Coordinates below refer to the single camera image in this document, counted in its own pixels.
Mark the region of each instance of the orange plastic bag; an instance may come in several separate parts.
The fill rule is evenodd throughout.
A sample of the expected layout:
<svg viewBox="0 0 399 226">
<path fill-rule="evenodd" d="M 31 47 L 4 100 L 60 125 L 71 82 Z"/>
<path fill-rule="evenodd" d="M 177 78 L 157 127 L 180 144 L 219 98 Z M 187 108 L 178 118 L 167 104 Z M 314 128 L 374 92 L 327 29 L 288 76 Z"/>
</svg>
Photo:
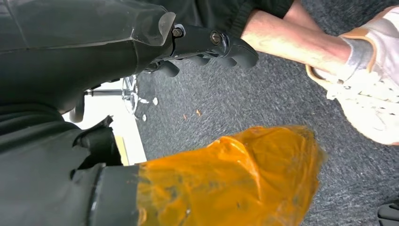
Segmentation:
<svg viewBox="0 0 399 226">
<path fill-rule="evenodd" d="M 324 160 L 305 127 L 256 127 L 140 164 L 141 226 L 299 225 Z"/>
</svg>

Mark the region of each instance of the screw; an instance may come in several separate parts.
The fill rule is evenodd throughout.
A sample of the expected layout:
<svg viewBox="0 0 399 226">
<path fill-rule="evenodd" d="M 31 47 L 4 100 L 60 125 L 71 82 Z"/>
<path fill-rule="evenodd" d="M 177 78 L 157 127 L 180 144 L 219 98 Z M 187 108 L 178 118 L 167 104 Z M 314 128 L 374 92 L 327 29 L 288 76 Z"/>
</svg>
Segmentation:
<svg viewBox="0 0 399 226">
<path fill-rule="evenodd" d="M 175 28 L 175 29 L 172 30 L 172 35 L 175 38 L 182 37 L 183 36 L 183 31 L 180 28 Z"/>
<path fill-rule="evenodd" d="M 222 38 L 220 37 L 220 34 L 218 32 L 212 31 L 212 33 L 211 33 L 211 42 L 214 45 L 216 45 L 216 46 L 219 45 L 221 39 Z"/>
</svg>

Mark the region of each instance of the gray carpet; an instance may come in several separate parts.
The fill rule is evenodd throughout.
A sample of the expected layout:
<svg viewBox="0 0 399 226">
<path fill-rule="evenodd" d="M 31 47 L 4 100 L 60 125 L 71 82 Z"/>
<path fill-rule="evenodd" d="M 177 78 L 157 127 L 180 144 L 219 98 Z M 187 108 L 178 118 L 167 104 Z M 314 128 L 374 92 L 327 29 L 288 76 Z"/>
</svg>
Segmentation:
<svg viewBox="0 0 399 226">
<path fill-rule="evenodd" d="M 304 0 L 319 25 L 334 35 L 395 3 L 399 0 Z M 315 131 L 329 155 L 303 225 L 376 225 L 376 208 L 399 194 L 399 148 L 360 135 L 339 104 L 307 78 L 303 65 L 265 54 L 249 70 L 214 61 L 204 67 L 177 64 L 181 73 L 176 78 L 156 74 L 139 80 L 142 96 L 159 99 L 157 107 L 143 106 L 139 112 L 147 115 L 138 127 L 149 160 L 203 147 L 255 125 L 301 124 Z"/>
</svg>

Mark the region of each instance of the white sock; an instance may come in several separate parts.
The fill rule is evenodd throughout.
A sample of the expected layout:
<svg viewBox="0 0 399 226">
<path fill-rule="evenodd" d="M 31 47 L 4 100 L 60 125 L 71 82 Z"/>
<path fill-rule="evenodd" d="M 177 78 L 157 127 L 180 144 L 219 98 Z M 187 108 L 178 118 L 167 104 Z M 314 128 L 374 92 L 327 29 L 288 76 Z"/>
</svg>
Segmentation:
<svg viewBox="0 0 399 226">
<path fill-rule="evenodd" d="M 347 80 L 355 73 L 355 71 L 367 68 L 367 65 L 370 63 L 371 57 L 373 56 L 374 50 L 373 46 L 365 40 L 354 40 L 346 38 L 342 39 L 351 47 L 351 54 L 349 55 L 349 58 L 346 61 L 344 68 L 337 71 L 337 73 L 344 73 L 340 74 L 339 76 L 344 80 Z M 319 77 L 325 80 L 333 81 L 335 78 L 334 75 L 316 68 L 314 69 L 314 72 Z"/>
</svg>

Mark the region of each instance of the hairy leg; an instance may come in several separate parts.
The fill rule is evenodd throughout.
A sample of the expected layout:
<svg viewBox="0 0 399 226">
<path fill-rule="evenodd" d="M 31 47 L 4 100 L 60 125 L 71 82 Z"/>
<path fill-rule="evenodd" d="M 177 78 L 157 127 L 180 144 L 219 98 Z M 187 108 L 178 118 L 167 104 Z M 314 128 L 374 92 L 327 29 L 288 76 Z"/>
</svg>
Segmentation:
<svg viewBox="0 0 399 226">
<path fill-rule="evenodd" d="M 256 10 L 241 36 L 255 50 L 310 65 L 335 74 L 351 48 L 341 38 L 287 22 Z"/>
<path fill-rule="evenodd" d="M 301 0 L 294 0 L 291 8 L 284 16 L 284 20 L 317 32 L 323 32 L 311 15 L 309 15 L 306 9 L 302 6 Z"/>
</svg>

